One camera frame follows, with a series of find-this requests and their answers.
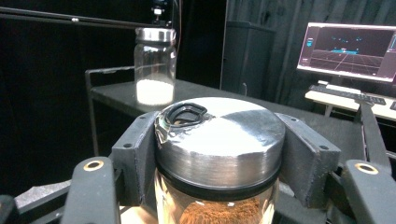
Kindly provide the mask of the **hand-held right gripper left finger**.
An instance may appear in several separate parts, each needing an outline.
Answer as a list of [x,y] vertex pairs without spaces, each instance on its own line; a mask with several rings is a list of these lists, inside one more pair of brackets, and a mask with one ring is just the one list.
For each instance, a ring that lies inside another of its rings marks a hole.
[[154,121],[158,111],[136,118],[112,147],[116,193],[120,205],[140,206],[156,215]]

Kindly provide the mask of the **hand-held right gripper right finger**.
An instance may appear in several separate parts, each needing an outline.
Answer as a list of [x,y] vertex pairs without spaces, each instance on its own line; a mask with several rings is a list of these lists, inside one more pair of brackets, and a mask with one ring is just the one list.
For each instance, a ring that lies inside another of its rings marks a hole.
[[300,203],[323,208],[327,176],[336,171],[341,149],[324,136],[289,115],[276,113],[285,124],[281,175]]

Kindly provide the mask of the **glass jar with white granules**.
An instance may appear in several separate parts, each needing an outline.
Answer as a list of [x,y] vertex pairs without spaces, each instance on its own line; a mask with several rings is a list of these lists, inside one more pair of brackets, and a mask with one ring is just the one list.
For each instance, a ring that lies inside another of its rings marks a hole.
[[136,28],[134,81],[136,99],[142,105],[168,105],[174,99],[177,50],[176,31]]

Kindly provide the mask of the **glass jar with brown powder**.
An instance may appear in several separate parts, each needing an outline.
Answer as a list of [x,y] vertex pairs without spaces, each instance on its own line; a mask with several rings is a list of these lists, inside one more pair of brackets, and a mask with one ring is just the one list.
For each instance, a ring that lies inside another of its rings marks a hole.
[[203,97],[154,121],[160,224],[271,224],[286,128],[250,102]]

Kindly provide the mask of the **black two-tier metal rack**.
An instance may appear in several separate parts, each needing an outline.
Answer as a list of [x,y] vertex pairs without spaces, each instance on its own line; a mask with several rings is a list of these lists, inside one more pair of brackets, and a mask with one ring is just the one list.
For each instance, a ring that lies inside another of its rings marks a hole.
[[[137,102],[135,84],[132,81],[134,77],[133,71],[132,66],[123,66],[92,69],[85,72],[92,126],[93,152],[96,156],[110,153],[110,147],[101,144],[103,138],[97,131],[99,118],[97,109],[101,105],[133,119],[159,109],[157,106],[141,105]],[[324,115],[221,91],[184,80],[176,81],[174,96],[176,101],[197,97],[226,97],[245,100],[262,105],[273,112],[290,115],[302,120],[313,130],[340,147],[343,160],[361,159],[363,157],[363,128],[358,122],[328,118]]]

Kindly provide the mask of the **black keyboard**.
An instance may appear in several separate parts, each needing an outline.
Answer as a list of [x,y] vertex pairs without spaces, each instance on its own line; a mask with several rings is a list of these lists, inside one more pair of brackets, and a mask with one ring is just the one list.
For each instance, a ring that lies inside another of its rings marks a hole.
[[377,105],[385,105],[386,101],[384,98],[380,97],[375,97],[375,96],[370,96],[367,94],[363,93],[356,93],[356,92],[351,92],[351,91],[342,91],[338,89],[330,89],[325,86],[319,86],[319,85],[311,85],[309,87],[309,90],[311,91],[316,91],[316,92],[321,92],[321,93],[326,93],[326,94],[331,94],[339,97],[345,97],[348,99],[353,99],[353,100],[358,100],[358,101],[363,101],[363,102],[368,102],[372,104],[377,104]]

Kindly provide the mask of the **computer monitor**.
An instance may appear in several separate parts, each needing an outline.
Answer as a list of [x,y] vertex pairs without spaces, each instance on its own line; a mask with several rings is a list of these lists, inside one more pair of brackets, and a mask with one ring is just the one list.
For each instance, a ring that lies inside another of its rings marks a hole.
[[297,68],[391,83],[396,78],[396,26],[310,22]]

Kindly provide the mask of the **dark curtain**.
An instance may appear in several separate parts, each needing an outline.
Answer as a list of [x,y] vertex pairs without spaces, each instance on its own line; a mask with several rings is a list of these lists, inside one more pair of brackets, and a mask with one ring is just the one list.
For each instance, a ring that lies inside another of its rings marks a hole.
[[396,0],[227,0],[226,19],[276,32],[262,98],[307,109],[304,98],[318,77],[296,70],[309,22],[396,26]]

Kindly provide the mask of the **black horizontal pole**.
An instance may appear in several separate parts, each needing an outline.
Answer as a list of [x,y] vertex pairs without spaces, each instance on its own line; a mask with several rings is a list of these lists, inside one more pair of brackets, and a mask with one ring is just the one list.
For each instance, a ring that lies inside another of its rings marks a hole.
[[159,25],[131,21],[115,21],[68,14],[35,11],[13,7],[0,7],[0,19],[38,21],[76,26],[105,27],[115,29],[134,30],[138,27],[159,28]]

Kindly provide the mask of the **light desk with grey frame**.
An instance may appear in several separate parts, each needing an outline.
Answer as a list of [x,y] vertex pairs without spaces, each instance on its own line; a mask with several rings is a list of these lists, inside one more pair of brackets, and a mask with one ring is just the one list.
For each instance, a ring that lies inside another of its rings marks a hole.
[[[344,98],[340,96],[335,96],[327,93],[317,92],[317,91],[308,91],[305,96],[306,99],[312,100],[315,103],[326,105],[325,115],[327,117],[330,116],[332,109],[334,107],[343,108],[350,111],[357,111],[360,105],[356,103],[353,99]],[[392,110],[390,107],[394,102],[396,102],[395,98],[389,98],[383,96],[385,100],[385,105],[375,104],[372,106],[373,113],[381,119],[387,119],[396,121],[396,110]]]

